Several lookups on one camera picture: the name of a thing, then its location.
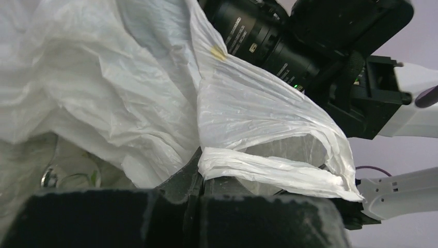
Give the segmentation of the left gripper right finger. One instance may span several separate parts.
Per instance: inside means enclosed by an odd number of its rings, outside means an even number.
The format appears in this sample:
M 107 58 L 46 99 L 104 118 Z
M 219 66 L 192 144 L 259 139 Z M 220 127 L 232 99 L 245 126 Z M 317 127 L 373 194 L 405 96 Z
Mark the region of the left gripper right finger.
M 206 180 L 199 247 L 350 247 L 342 218 L 326 198 L 254 195 L 236 178 Z

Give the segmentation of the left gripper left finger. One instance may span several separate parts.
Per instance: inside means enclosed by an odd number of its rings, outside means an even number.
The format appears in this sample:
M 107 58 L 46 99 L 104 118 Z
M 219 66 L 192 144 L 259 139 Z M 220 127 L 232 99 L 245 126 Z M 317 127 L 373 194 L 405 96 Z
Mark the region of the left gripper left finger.
M 198 247 L 201 153 L 153 189 L 39 191 L 1 247 Z

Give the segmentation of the white plastic bag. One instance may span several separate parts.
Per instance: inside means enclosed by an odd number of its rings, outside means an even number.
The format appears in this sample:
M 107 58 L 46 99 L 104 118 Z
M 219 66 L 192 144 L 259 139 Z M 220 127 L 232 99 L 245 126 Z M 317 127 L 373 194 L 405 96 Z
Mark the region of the white plastic bag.
M 333 119 L 227 54 L 196 1 L 1 1 L 1 233 L 36 186 L 51 132 L 153 188 L 201 147 L 206 179 L 362 200 Z

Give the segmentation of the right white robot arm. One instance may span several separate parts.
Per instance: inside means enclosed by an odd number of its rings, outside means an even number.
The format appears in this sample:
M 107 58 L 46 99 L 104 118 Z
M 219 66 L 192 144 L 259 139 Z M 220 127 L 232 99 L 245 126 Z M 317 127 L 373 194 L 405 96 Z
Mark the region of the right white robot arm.
M 291 15 L 277 1 L 198 2 L 229 54 L 307 91 L 347 137 L 374 138 L 413 103 L 411 92 L 401 91 L 396 61 L 370 56 L 411 21 L 410 1 L 297 1 Z M 238 164 L 257 162 L 229 149 L 205 147 L 202 156 L 202 172 L 225 165 L 237 172 Z M 437 168 L 360 179 L 356 186 L 362 202 L 318 196 L 334 200 L 347 229 L 437 211 Z

